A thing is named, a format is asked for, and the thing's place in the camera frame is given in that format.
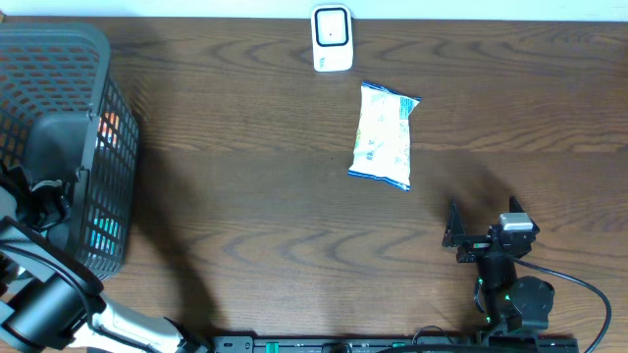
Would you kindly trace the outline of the white blue snack bag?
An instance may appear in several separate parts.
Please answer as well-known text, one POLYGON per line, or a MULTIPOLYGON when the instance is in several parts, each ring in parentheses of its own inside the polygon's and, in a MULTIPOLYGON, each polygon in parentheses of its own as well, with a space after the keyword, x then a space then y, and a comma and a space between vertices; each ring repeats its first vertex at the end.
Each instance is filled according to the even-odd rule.
POLYGON ((369 81, 363 81, 360 89, 359 122, 347 174, 409 191, 410 115, 421 98, 369 81))

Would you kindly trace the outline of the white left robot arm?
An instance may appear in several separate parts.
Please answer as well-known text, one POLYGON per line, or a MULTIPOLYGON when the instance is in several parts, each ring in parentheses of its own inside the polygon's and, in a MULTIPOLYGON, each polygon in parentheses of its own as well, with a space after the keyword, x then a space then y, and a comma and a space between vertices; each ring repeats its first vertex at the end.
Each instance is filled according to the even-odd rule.
POLYGON ((65 185, 29 182, 21 167, 1 169, 1 338, 21 352, 211 352, 214 346, 167 318, 139 314, 109 298, 82 263, 45 232, 72 216, 65 185))

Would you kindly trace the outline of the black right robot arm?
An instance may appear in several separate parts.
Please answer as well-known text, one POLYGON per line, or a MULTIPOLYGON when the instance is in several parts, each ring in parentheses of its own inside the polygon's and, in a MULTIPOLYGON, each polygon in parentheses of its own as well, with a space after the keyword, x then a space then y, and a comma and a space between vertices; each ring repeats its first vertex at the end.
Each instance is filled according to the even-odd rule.
POLYGON ((515 197, 509 198, 509 211, 482 235, 467 234, 457 206, 449 206, 442 246, 456 250, 457 262, 477 266, 480 309, 495 333, 539 333, 549 327, 553 286, 538 277, 521 277, 515 269, 539 232, 515 197))

